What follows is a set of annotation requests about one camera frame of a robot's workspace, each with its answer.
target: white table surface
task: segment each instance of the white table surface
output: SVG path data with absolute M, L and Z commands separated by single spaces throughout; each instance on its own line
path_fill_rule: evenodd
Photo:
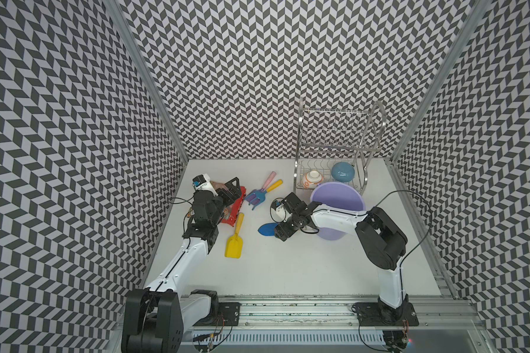
M 184 293 L 207 289 L 216 290 L 219 295 L 378 294 L 376 267 L 367 259 L 357 235 L 346 234 L 337 241 L 327 241 L 297 232 L 283 242 L 257 232 L 262 224 L 272 222 L 269 216 L 271 201 L 293 191 L 293 159 L 191 160 L 177 196 L 191 198 L 192 179 L 203 173 L 218 182 L 226 182 L 237 176 L 249 193 L 261 187 L 271 171 L 277 172 L 275 180 L 283 179 L 283 185 L 267 194 L 267 199 L 254 211 L 247 202 L 241 208 L 245 214 L 240 231 L 244 241 L 241 258 L 224 256 L 226 240 L 233 235 L 234 229 L 230 225 L 220 224 L 216 244 L 195 270 Z M 370 209 L 396 188 L 383 159 L 373 159 L 368 172 L 370 179 L 363 198 Z M 306 202 L 310 201 L 299 193 L 297 195 Z M 147 284 L 157 277 L 180 247 L 183 217 L 189 207 L 187 203 L 173 206 Z M 418 239 L 398 193 L 389 196 L 380 207 L 407 235 L 408 252 L 418 243 Z M 405 261 L 403 280 L 406 292 L 410 295 L 440 295 L 421 247 Z

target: pink handle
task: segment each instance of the pink handle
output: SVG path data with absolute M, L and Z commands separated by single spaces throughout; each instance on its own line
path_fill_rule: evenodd
M 267 178 L 267 180 L 265 180 L 265 184 L 263 184 L 263 187 L 262 189 L 265 189 L 266 187 L 269 186 L 269 184 L 271 183 L 271 181 L 273 180 L 273 178 L 277 175 L 276 172 L 271 172 L 271 175 L 269 175 L 269 178 Z

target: black mounting plate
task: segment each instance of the black mounting plate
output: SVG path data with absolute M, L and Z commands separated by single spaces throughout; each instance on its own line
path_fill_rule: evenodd
M 406 320 L 409 326 L 418 326 L 418 317 L 411 303 L 405 303 L 403 315 L 395 322 L 385 322 L 379 314 L 378 303 L 355 303 L 353 304 L 357 318 L 361 321 L 361 326 L 403 326 Z
M 238 326 L 240 323 L 240 307 L 241 304 L 237 302 L 220 302 L 218 304 L 218 315 L 222 314 L 226 320 L 224 326 Z M 198 321 L 194 326 L 208 326 L 208 323 Z

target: yellow handle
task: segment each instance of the yellow handle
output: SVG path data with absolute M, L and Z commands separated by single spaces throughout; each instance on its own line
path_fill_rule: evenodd
M 275 183 L 273 185 L 271 185 L 268 189 L 267 189 L 267 192 L 271 192 L 273 191 L 277 186 L 281 185 L 283 183 L 283 180 L 277 180 L 275 181 Z
M 235 231 L 233 232 L 233 235 L 234 236 L 237 236 L 238 233 L 240 232 L 240 228 L 241 228 L 241 222 L 244 221 L 244 214 L 238 214 L 237 216 L 237 223 L 236 223 L 236 229 Z

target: stainless steel dish rack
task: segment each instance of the stainless steel dish rack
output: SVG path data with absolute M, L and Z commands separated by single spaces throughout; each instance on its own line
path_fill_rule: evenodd
M 318 115 L 318 123 L 314 123 L 311 115 Z M 345 120 L 332 119 L 334 115 Z M 375 124 L 376 115 L 380 116 L 378 124 Z M 313 109 L 304 108 L 301 104 L 298 109 L 294 192 L 308 189 L 302 182 L 306 173 L 317 170 L 323 176 L 322 182 L 332 181 L 334 164 L 346 161 L 357 172 L 354 180 L 347 184 L 363 194 L 367 187 L 367 167 L 373 155 L 381 151 L 381 138 L 386 127 L 387 113 L 379 101 L 375 101 L 367 111 Z

